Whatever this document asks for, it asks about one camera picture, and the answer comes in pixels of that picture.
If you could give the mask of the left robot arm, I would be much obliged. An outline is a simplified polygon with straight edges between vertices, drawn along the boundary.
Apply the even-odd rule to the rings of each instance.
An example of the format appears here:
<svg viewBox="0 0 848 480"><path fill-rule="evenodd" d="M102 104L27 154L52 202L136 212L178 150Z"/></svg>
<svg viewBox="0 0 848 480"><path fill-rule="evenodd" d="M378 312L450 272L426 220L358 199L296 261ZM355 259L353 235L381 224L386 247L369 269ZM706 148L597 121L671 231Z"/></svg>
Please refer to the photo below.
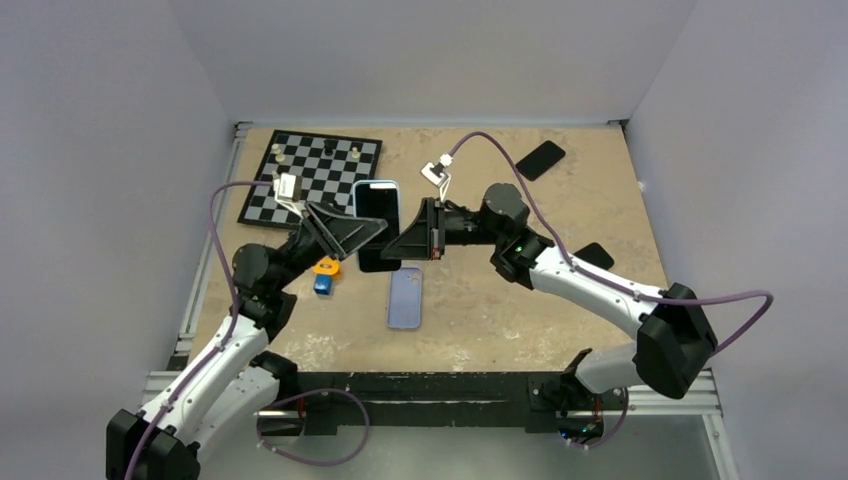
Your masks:
<svg viewBox="0 0 848 480"><path fill-rule="evenodd" d="M196 479L225 439L263 407L304 397L297 367L268 351L294 310L284 287L330 257L343 260L384 231L309 202L298 230L278 248L240 247L232 259L234 311L175 380L136 413L120 410L106 432L109 479Z"/></svg>

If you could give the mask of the black phone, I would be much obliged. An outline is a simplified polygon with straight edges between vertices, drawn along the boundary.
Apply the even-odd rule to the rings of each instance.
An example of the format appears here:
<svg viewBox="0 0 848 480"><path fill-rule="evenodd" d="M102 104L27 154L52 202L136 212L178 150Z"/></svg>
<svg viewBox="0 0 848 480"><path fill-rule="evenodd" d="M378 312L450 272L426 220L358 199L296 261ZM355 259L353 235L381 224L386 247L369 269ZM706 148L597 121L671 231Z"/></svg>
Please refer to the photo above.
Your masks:
<svg viewBox="0 0 848 480"><path fill-rule="evenodd" d="M566 151L551 140L545 140L516 163L517 171L528 181L536 181L556 166Z"/></svg>

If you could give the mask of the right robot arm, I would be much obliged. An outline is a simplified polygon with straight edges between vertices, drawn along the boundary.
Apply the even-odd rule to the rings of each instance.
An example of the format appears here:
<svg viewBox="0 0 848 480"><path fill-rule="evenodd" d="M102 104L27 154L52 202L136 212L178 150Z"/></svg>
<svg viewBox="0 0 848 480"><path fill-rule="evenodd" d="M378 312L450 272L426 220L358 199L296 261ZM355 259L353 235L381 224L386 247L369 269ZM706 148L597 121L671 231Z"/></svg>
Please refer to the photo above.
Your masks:
<svg viewBox="0 0 848 480"><path fill-rule="evenodd" d="M485 192L479 210L451 201L422 200L418 216L381 255L391 260L439 260L448 245L491 245L496 272L511 283L551 294L607 320L631 341L581 353L561 381L564 399L584 407L614 388L646 385L681 399L717 349L694 292L629 281L562 253L527 224L530 209L512 184Z"/></svg>

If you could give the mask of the lilac phone case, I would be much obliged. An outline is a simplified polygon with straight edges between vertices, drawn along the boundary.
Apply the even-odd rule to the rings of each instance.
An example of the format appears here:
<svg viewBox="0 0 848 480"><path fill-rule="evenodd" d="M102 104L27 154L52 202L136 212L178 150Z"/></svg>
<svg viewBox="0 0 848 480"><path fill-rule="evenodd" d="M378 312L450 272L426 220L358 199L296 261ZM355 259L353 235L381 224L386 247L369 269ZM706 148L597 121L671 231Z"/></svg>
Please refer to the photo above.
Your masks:
<svg viewBox="0 0 848 480"><path fill-rule="evenodd" d="M391 273L388 288L387 327L415 330L421 325L423 273L417 267L401 267Z"/></svg>

